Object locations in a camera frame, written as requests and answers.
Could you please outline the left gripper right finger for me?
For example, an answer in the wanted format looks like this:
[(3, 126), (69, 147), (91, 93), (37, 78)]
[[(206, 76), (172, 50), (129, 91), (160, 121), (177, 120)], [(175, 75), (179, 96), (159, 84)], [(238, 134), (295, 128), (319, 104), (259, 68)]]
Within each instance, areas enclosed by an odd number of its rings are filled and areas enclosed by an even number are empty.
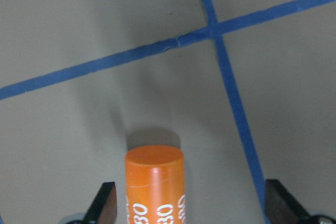
[(265, 214), (269, 222), (310, 223), (310, 215), (277, 179), (265, 181)]

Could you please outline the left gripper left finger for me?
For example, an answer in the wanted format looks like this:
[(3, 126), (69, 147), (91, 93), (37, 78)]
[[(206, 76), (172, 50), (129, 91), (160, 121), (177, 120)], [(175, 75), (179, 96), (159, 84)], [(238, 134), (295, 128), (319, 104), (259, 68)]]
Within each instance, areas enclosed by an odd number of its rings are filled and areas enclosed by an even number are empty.
[(116, 219), (116, 185), (115, 182), (105, 182), (101, 185), (82, 222), (114, 224)]

